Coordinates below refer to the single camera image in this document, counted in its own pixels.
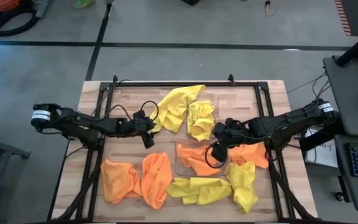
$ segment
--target clear plastic container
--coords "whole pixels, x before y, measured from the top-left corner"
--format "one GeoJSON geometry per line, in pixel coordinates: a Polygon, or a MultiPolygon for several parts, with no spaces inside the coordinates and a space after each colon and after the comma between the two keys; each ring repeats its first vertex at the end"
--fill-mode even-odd
{"type": "Polygon", "coordinates": [[[212,94],[212,93],[204,93],[204,94],[202,94],[202,93],[200,93],[200,94],[198,94],[198,96],[197,96],[197,94],[189,94],[187,96],[187,98],[186,98],[186,106],[187,106],[186,133],[187,133],[187,136],[190,139],[197,140],[191,134],[191,128],[196,128],[196,126],[194,126],[194,124],[193,124],[189,128],[188,122],[189,122],[191,114],[194,114],[194,111],[196,111],[195,110],[195,104],[197,104],[197,102],[201,102],[201,101],[209,101],[209,102],[211,102],[211,105],[215,107],[214,111],[210,114],[212,116],[213,120],[214,120],[213,125],[211,127],[211,134],[209,135],[208,138],[202,140],[202,141],[209,141],[209,140],[215,139],[215,137],[212,134],[212,130],[213,130],[215,124],[219,122],[219,98],[215,94],[212,94]]]}
{"type": "MultiPolygon", "coordinates": [[[[184,177],[219,177],[230,172],[230,161],[227,157],[224,165],[214,169],[205,162],[205,152],[207,147],[214,141],[202,141],[187,139],[179,140],[175,144],[175,173],[184,177]]],[[[208,154],[212,152],[212,147],[208,149],[208,154]]],[[[208,156],[208,162],[212,166],[219,166],[222,163],[208,156]]]]}

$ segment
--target gray floor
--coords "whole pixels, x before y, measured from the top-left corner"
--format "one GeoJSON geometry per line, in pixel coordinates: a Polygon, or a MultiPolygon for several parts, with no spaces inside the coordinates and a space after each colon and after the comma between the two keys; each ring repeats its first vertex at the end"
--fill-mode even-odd
{"type": "MultiPolygon", "coordinates": [[[[72,1],[52,1],[46,18],[23,34],[0,40],[94,42],[105,5],[82,11],[72,1]]],[[[20,23],[17,18],[9,26],[20,23]]],[[[104,42],[350,46],[334,0],[283,0],[277,15],[264,16],[264,1],[116,0],[104,42]]],[[[46,219],[67,145],[30,125],[32,105],[54,102],[76,108],[93,47],[0,46],[0,141],[32,151],[9,164],[0,189],[0,219],[8,223],[46,219]]],[[[287,90],[323,72],[322,59],[342,52],[102,47],[92,80],[113,75],[131,80],[284,80],[287,90]]],[[[316,85],[318,90],[324,81],[316,85]]],[[[311,85],[288,95],[292,108],[313,99],[311,85]]],[[[334,103],[328,90],[323,98],[334,103]]],[[[352,204],[335,201],[335,177],[310,172],[318,214],[324,220],[358,222],[352,204]]]]}

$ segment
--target wooden table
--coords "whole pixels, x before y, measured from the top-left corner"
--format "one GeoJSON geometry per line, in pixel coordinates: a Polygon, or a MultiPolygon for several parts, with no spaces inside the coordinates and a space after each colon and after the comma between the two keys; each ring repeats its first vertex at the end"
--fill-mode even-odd
{"type": "MultiPolygon", "coordinates": [[[[290,104],[285,90],[284,82],[281,80],[267,81],[270,89],[275,115],[290,111],[290,104]]],[[[95,109],[98,97],[100,82],[85,82],[83,85],[78,111],[91,114],[95,109]]],[[[143,102],[154,100],[159,102],[172,87],[124,87],[114,89],[112,105],[121,104],[129,114],[140,109],[143,102]]],[[[240,121],[259,116],[255,91],[250,87],[207,87],[203,93],[214,93],[219,97],[219,118],[224,122],[226,118],[232,117],[240,121]]],[[[264,111],[267,113],[265,100],[264,111]]],[[[146,114],[154,109],[152,104],[145,106],[146,114]]],[[[123,110],[116,109],[110,117],[125,117],[123,110]]],[[[163,129],[154,137],[155,146],[145,149],[141,138],[107,138],[104,147],[104,158],[114,162],[131,162],[139,170],[141,175],[142,160],[153,152],[167,152],[170,156],[173,176],[175,165],[175,143],[180,139],[188,139],[186,125],[182,124],[178,134],[163,129]]],[[[68,152],[79,148],[81,144],[73,141],[68,147],[68,152]]],[[[306,174],[305,165],[301,151],[288,147],[283,151],[283,158],[287,168],[287,176],[291,190],[294,192],[300,203],[312,215],[317,216],[313,196],[306,174]]],[[[71,155],[64,163],[60,185],[53,208],[52,218],[61,215],[69,206],[78,193],[83,176],[83,169],[86,159],[86,150],[71,155]]],[[[232,196],[224,198],[210,205],[182,205],[180,198],[168,196],[164,206],[160,210],[150,208],[143,198],[125,198],[120,204],[113,205],[106,203],[103,199],[103,186],[99,180],[98,198],[94,211],[94,222],[254,222],[254,221],[276,221],[272,186],[268,170],[257,168],[257,178],[254,183],[255,190],[259,197],[249,214],[244,215],[238,211],[232,196]]],[[[85,200],[83,215],[88,212],[88,196],[85,200]]],[[[282,208],[287,217],[287,208],[283,192],[280,191],[282,208]]]]}

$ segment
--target orange cloth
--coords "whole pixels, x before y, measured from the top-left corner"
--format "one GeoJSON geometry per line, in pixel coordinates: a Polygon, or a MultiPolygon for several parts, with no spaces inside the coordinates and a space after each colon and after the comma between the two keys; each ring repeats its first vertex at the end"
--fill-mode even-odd
{"type": "Polygon", "coordinates": [[[152,153],[143,159],[142,195],[148,205],[160,209],[171,184],[171,163],[166,152],[152,153]]]}
{"type": "Polygon", "coordinates": [[[105,160],[100,165],[104,200],[120,203],[124,197],[141,197],[140,177],[130,163],[105,160]]]}
{"type": "MultiPolygon", "coordinates": [[[[177,146],[177,157],[181,160],[185,167],[191,167],[198,176],[209,176],[220,172],[219,169],[210,167],[205,162],[205,152],[207,146],[201,146],[198,148],[185,148],[182,144],[177,146]]],[[[209,149],[207,159],[208,162],[215,166],[218,161],[211,155],[212,149],[209,149]]]]}
{"type": "Polygon", "coordinates": [[[253,161],[256,166],[267,169],[269,162],[265,157],[265,144],[263,142],[252,145],[240,145],[229,149],[230,160],[237,165],[243,165],[247,161],[253,161]]]}

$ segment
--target yellow towel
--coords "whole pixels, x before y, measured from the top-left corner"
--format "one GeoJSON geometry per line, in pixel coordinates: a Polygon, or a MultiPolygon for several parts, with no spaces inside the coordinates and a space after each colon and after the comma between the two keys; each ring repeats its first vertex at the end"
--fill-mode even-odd
{"type": "MultiPolygon", "coordinates": [[[[159,132],[162,127],[177,133],[186,116],[187,104],[196,100],[198,94],[206,88],[205,85],[188,86],[173,89],[158,103],[158,118],[152,132],[159,132]]],[[[157,115],[157,109],[150,115],[152,119],[157,115]]]]}
{"type": "Polygon", "coordinates": [[[184,205],[207,205],[229,196],[231,185],[219,178],[176,177],[167,192],[171,197],[181,197],[184,205]]]}
{"type": "Polygon", "coordinates": [[[189,105],[187,117],[187,133],[191,134],[199,142],[209,139],[214,127],[212,112],[215,106],[211,100],[197,101],[189,105]]]}
{"type": "Polygon", "coordinates": [[[241,213],[247,214],[258,201],[254,189],[255,163],[246,162],[239,166],[230,163],[230,173],[226,176],[234,190],[234,201],[237,203],[241,213]]]}

